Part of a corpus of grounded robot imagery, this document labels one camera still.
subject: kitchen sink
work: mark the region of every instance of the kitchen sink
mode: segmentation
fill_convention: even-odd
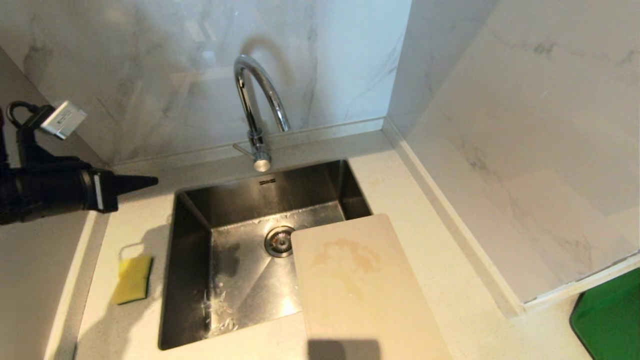
[[[160,349],[297,313],[291,233],[368,215],[346,160],[178,192]]]

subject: drain strainer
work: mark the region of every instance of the drain strainer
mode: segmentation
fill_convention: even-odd
[[[276,258],[286,258],[293,253],[291,248],[291,233],[295,231],[289,226],[278,226],[272,229],[264,238],[264,248],[269,255]]]

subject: cutting board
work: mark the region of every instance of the cutting board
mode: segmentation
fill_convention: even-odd
[[[292,244],[309,360],[451,359],[388,216],[295,231]]]

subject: faucet spout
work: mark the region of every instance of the faucet spout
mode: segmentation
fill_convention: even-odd
[[[282,106],[280,96],[278,96],[278,93],[276,92],[276,89],[264,68],[262,68],[262,66],[260,66],[260,64],[251,56],[238,56],[234,63],[234,77],[236,79],[236,88],[238,90],[238,95],[240,95],[244,115],[246,116],[246,121],[249,125],[247,137],[251,143],[251,153],[254,161],[253,167],[260,172],[265,172],[269,170],[269,167],[271,166],[271,155],[269,154],[267,145],[264,143],[262,129],[258,126],[255,120],[254,105],[251,103],[246,89],[245,72],[249,72],[262,88],[280,131],[289,131],[289,120],[287,119],[287,114]]]

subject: yellow sponge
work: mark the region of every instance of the yellow sponge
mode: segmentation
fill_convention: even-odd
[[[138,256],[122,260],[118,271],[118,286],[111,297],[112,304],[121,305],[147,297],[147,283],[152,260],[151,256]]]

